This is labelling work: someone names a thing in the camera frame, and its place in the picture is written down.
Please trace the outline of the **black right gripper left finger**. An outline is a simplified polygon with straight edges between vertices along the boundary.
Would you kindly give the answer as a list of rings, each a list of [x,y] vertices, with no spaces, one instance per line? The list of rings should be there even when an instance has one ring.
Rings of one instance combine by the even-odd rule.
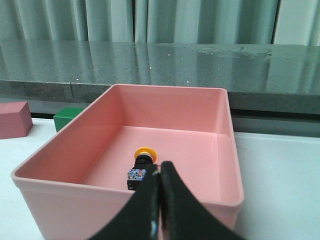
[[[157,240],[160,218],[160,173],[152,164],[137,190],[92,240]]]

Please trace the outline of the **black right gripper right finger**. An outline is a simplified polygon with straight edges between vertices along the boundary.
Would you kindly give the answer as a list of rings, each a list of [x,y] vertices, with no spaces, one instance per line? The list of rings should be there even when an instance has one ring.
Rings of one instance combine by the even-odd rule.
[[[162,236],[165,240],[241,240],[214,217],[187,188],[174,164],[160,170]]]

